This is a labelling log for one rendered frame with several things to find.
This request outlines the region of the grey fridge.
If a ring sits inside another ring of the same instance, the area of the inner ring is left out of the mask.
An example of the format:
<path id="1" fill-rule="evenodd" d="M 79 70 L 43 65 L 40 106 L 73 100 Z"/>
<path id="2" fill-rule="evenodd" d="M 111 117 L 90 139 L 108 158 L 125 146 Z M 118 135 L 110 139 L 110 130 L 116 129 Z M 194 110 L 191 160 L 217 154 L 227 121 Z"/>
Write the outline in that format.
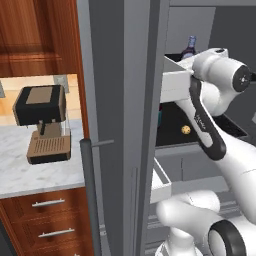
<path id="1" fill-rule="evenodd" d="M 172 0 L 166 57 L 183 60 L 181 53 L 190 36 L 196 37 L 197 54 L 224 48 L 230 58 L 248 66 L 250 85 L 222 115 L 249 134 L 247 141 L 240 140 L 256 147 L 256 0 Z M 219 198 L 222 218 L 242 215 L 220 169 L 199 145 L 199 138 L 195 144 L 157 147 L 156 159 L 172 182 L 171 197 L 210 190 Z"/>

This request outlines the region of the grey fridge door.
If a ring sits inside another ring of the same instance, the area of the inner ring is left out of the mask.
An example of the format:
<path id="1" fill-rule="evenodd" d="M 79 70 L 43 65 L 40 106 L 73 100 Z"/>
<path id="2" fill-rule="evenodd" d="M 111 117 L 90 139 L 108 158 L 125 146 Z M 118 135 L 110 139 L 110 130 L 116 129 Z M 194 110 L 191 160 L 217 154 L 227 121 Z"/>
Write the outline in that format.
<path id="1" fill-rule="evenodd" d="M 170 0 L 77 0 L 111 256 L 144 256 Z"/>

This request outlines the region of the black and brown coffee machine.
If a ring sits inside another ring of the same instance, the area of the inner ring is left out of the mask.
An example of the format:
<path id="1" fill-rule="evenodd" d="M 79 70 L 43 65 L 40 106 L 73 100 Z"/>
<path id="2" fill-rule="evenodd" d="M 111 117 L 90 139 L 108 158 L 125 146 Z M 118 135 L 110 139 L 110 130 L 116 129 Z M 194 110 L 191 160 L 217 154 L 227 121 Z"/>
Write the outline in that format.
<path id="1" fill-rule="evenodd" d="M 27 151 L 31 165 L 70 159 L 71 130 L 66 127 L 66 96 L 62 85 L 22 88 L 13 113 L 18 126 L 37 126 Z"/>

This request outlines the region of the dark purple wine bottle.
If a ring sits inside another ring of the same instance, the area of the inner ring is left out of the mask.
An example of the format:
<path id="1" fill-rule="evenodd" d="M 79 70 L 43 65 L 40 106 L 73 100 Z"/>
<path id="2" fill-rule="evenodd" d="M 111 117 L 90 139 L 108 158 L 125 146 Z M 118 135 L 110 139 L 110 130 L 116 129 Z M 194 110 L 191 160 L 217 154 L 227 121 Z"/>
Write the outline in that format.
<path id="1" fill-rule="evenodd" d="M 187 47 L 182 51 L 181 58 L 186 59 L 197 54 L 196 49 L 196 37 L 190 36 Z"/>

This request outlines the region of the wooden cupboard door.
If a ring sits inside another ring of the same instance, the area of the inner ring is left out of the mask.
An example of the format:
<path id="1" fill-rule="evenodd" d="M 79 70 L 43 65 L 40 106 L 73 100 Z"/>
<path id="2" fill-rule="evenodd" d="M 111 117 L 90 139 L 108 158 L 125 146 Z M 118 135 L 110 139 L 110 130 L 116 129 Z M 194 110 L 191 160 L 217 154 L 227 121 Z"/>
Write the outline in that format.
<path id="1" fill-rule="evenodd" d="M 76 0 L 0 0 L 0 77 L 80 69 Z"/>

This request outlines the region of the wooden drawer front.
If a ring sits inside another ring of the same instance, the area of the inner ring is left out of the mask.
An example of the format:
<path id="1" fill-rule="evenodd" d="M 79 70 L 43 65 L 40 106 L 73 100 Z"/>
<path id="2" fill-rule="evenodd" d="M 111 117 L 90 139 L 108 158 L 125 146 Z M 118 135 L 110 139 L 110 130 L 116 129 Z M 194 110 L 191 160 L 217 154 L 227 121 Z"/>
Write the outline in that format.
<path id="1" fill-rule="evenodd" d="M 32 207 L 35 202 L 65 199 L 64 203 Z M 62 211 L 74 211 L 86 208 L 86 190 L 84 187 L 60 191 L 45 192 L 26 196 L 11 197 L 1 200 L 3 208 L 11 221 L 32 219 Z"/>
<path id="2" fill-rule="evenodd" d="M 38 249 L 47 246 L 62 245 L 66 242 L 91 240 L 90 228 L 86 220 L 81 220 L 78 213 L 60 214 L 36 218 L 13 224 L 14 231 L 24 249 Z M 74 228 L 75 232 L 54 237 L 38 238 L 38 235 L 53 231 Z"/>

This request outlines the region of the white fridge door bin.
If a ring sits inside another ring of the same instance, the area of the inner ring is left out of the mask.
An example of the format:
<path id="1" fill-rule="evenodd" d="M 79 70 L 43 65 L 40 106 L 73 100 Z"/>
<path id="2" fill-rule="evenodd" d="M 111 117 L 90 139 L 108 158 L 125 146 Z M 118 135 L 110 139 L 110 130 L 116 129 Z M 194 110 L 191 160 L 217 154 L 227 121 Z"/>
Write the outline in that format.
<path id="1" fill-rule="evenodd" d="M 190 78 L 194 57 L 175 62 L 166 57 L 162 78 L 160 102 L 176 102 L 189 97 Z"/>
<path id="2" fill-rule="evenodd" d="M 154 204 L 171 197 L 172 182 L 157 159 L 154 159 L 150 203 Z"/>

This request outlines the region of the black fridge shelf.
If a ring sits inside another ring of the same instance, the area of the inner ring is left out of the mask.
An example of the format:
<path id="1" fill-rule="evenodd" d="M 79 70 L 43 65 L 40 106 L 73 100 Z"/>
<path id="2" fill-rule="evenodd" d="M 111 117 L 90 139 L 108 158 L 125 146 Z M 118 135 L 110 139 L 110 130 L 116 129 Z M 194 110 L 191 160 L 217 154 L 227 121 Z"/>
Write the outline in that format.
<path id="1" fill-rule="evenodd" d="M 161 106 L 162 121 L 157 130 L 156 146 L 165 147 L 197 143 L 198 136 L 185 113 L 174 102 L 162 103 Z M 249 134 L 226 115 L 214 117 L 214 121 L 226 133 L 247 141 Z M 190 134 L 185 135 L 181 132 L 181 128 L 184 125 L 188 125 L 191 128 Z"/>

